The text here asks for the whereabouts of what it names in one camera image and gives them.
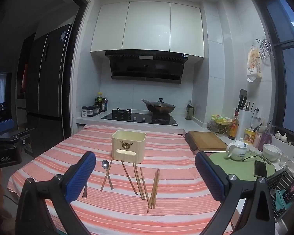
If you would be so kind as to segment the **pink striped table cloth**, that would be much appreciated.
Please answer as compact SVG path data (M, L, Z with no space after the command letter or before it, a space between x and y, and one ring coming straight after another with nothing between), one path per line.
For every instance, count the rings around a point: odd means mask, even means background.
M50 180L78 162L86 151L96 155L96 166L88 184L87 197L72 203L78 217L92 234L200 234L219 207L199 175L194 155L181 135L147 132L145 156L136 165L141 185L143 169L149 198L155 172L160 178L155 209L147 213L148 202L142 200L134 167L123 162L137 191L133 192L120 161L113 161L104 181L103 160L111 160L111 137L115 127L85 126L33 161L17 170L8 181L8 190L21 194L27 178Z

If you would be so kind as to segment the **black range hood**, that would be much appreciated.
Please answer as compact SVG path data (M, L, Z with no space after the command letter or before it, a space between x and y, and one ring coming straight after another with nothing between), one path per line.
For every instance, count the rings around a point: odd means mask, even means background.
M107 50L113 80L181 83L187 54L159 50Z

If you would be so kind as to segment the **white teapot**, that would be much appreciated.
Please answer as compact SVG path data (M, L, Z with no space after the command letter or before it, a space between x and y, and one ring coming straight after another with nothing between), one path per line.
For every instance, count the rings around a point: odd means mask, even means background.
M232 141L226 148L226 157L234 161L242 161L248 150L248 144L242 138Z

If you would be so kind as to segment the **black wok with lid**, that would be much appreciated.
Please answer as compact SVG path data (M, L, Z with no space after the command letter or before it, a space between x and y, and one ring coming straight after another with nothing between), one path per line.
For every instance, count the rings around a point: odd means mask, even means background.
M150 102L142 99L142 102L146 104L147 109L154 114L167 115L174 111L175 105L163 102L163 98L159 98L157 102Z

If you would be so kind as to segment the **black gas stove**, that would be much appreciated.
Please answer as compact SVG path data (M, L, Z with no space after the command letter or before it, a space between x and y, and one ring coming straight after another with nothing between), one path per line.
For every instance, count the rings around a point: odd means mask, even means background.
M157 124L178 126L178 123L169 114L154 114L149 112L147 114L140 114L132 112L131 109L113 109L112 113L102 117L105 120L127 121L133 123Z

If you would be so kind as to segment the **hanging paper bag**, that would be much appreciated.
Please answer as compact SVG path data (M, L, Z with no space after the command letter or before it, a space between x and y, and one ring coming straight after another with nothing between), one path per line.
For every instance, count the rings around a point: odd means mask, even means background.
M256 79L262 78L261 73L261 58L259 56L259 49L252 46L248 53L248 64L246 70L247 81L254 82Z

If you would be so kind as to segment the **white knife holder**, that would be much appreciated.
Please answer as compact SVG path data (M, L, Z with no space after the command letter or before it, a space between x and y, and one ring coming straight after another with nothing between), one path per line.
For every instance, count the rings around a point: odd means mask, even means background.
M251 127L252 112L236 108L238 112L238 129L236 133L236 139L244 138L245 129Z

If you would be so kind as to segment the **black refrigerator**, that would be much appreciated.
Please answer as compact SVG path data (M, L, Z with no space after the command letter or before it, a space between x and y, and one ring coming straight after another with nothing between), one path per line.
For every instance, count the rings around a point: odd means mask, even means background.
M34 156L64 140L62 116L63 69L72 26L23 41L17 69L18 93L25 99L25 127Z

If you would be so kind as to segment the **black smartphone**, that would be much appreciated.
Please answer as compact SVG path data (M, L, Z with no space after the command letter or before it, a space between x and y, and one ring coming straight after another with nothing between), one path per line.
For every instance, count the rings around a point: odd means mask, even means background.
M255 160L254 162L254 176L259 178L267 177L267 166L265 162Z

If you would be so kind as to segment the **white upper cabinets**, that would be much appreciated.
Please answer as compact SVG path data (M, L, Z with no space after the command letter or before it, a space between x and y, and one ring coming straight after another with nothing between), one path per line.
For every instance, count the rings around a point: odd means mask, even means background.
M102 5L91 51L141 49L204 57L201 10L158 1Z

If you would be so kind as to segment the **purple bottle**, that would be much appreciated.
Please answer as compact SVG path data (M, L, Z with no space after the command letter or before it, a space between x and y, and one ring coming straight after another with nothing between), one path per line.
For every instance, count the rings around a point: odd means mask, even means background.
M262 133L262 136L261 136L261 139L260 139L260 142L259 142L259 145L258 145L258 150L259 151L263 151L263 146L265 144L271 144L272 143L272 136L270 134L270 128L268 127L263 133Z

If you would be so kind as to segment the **white bowl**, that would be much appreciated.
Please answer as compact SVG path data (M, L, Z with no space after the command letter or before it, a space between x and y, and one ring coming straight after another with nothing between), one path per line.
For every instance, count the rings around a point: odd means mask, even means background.
M270 162L276 161L280 157L280 154L281 150L278 147L271 144L263 145L262 155Z

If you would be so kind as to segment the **green round mat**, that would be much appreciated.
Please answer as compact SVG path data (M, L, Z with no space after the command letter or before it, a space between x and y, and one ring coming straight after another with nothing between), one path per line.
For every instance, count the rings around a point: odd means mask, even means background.
M254 176L255 160L264 162L268 177L276 172L272 163L268 164L254 152L252 154L247 153L243 161L227 159L225 152L212 153L209 158L214 164L220 166L226 174L235 174L240 180L255 181L257 179Z

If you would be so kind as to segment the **cream utensil holder box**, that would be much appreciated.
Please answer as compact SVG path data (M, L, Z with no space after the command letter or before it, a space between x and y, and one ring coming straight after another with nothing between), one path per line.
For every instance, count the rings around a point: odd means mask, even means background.
M145 156L146 133L118 130L111 137L112 158L140 164Z

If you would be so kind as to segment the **yellow snack bag basket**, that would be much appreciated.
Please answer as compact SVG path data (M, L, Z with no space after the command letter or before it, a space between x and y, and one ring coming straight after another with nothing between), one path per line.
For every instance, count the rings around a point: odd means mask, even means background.
M212 115L207 122L207 129L214 134L228 135L231 125L231 118L221 115Z

